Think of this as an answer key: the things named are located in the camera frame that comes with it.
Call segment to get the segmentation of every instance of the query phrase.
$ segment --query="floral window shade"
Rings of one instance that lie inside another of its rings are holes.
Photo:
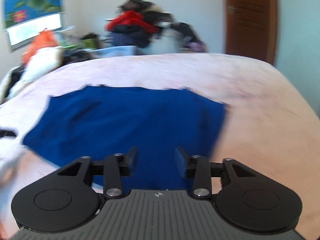
[[[4,0],[4,28],[60,13],[60,0]]]

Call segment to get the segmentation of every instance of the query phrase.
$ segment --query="blue blanket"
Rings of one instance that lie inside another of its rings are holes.
[[[224,116],[223,104],[189,90],[87,86],[51,97],[23,144],[58,166],[83,155],[103,160],[137,145],[135,173],[122,179],[126,191],[182,189],[186,185],[174,161],[175,147],[208,156]],[[94,182],[102,185],[102,177]]]

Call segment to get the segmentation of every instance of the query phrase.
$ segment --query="orange plastic bag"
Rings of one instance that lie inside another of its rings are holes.
[[[33,39],[29,48],[27,48],[27,51],[22,54],[21,61],[23,65],[26,66],[30,58],[36,54],[38,49],[56,46],[58,46],[58,43],[54,37],[53,31],[45,29]]]

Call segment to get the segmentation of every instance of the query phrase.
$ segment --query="bed sheet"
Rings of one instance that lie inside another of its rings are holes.
[[[149,89],[190,88],[230,105],[212,161],[231,157],[298,193],[303,212],[297,231],[307,240],[320,235],[320,121],[292,85],[271,65],[221,54],[166,54],[104,58],[59,68],[0,106],[0,126],[19,139],[36,125],[49,96],[85,85]],[[21,188],[57,167],[27,151],[0,184],[2,237],[18,228],[10,203]],[[214,191],[219,190],[216,179]]]

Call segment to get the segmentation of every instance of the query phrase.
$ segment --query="window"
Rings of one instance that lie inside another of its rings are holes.
[[[32,41],[39,32],[45,28],[49,30],[60,29],[61,14],[52,14],[34,19],[7,29],[12,50],[18,49]]]

